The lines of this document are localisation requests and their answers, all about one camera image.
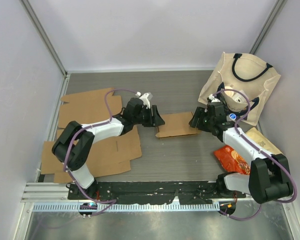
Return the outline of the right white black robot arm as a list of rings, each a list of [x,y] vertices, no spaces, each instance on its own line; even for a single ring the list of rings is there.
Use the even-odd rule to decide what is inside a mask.
[[[290,175],[288,159],[274,154],[251,140],[233,120],[228,120],[220,102],[210,102],[207,107],[198,106],[189,126],[211,133],[233,148],[249,165],[248,175],[234,171],[218,176],[216,193],[223,198],[233,191],[252,196],[259,204],[292,196],[295,187]]]

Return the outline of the brown cardboard box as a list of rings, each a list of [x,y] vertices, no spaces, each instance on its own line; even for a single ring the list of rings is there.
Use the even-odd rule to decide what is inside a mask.
[[[189,125],[193,115],[191,111],[162,115],[161,117],[165,124],[157,127],[155,136],[159,139],[163,139],[200,134],[200,130],[192,128]]]

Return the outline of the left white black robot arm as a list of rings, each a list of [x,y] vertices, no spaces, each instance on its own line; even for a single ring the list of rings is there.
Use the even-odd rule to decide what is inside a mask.
[[[157,106],[151,105],[152,97],[146,92],[131,98],[120,113],[110,115],[108,120],[90,124],[71,121],[56,140],[51,152],[63,164],[83,198],[97,198],[98,184],[86,164],[93,144],[123,136],[135,125],[159,127],[165,124]]]

